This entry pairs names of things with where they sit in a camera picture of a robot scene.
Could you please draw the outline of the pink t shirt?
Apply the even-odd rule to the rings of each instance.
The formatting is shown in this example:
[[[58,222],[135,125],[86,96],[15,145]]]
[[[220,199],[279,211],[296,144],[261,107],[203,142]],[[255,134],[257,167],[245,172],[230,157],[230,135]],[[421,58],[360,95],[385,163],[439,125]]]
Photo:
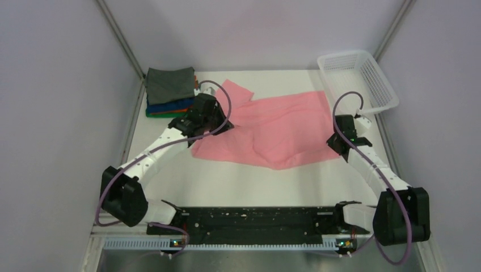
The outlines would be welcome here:
[[[338,158],[327,145],[332,112],[324,91],[253,99],[253,92],[226,80],[216,98],[232,106],[234,128],[196,141],[194,158],[289,169]]]

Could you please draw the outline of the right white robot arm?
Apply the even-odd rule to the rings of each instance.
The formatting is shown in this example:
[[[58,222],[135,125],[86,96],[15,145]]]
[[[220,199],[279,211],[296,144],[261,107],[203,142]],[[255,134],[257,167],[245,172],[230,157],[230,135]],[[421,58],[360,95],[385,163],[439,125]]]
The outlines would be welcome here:
[[[424,188],[403,181],[380,159],[372,143],[358,136],[356,125],[370,124],[369,119],[359,115],[334,118],[334,133],[327,144],[371,188],[377,205],[340,202],[332,225],[339,233],[361,227],[383,246],[427,241],[431,236],[429,194]]]

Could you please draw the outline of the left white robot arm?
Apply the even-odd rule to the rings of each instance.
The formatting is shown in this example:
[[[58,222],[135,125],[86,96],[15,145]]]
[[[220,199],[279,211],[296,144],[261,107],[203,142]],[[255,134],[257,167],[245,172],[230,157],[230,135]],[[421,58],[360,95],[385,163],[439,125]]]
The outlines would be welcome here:
[[[175,208],[149,203],[145,194],[147,185],[178,153],[204,137],[219,135],[233,127],[214,96],[197,95],[187,113],[173,119],[147,149],[120,167],[104,170],[100,209],[116,218],[116,223],[128,227],[153,222],[160,223],[168,234],[179,232],[182,219]]]

